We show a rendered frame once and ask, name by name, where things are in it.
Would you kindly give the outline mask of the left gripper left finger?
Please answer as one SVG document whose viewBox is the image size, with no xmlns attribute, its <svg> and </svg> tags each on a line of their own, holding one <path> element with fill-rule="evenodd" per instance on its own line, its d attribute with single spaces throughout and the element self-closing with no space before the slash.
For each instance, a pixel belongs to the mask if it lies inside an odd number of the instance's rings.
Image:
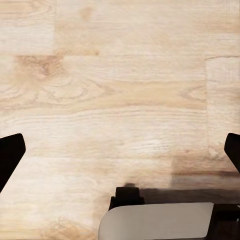
<svg viewBox="0 0 240 240">
<path fill-rule="evenodd" d="M 0 138 L 0 193 L 25 152 L 26 145 L 21 133 Z"/>
</svg>

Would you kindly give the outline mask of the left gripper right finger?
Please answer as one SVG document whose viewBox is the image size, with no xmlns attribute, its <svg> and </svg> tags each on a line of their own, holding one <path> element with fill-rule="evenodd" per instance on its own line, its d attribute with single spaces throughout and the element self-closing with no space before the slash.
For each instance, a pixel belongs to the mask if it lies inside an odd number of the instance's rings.
<svg viewBox="0 0 240 240">
<path fill-rule="evenodd" d="M 240 173 L 240 135 L 228 133 L 224 151 Z"/>
</svg>

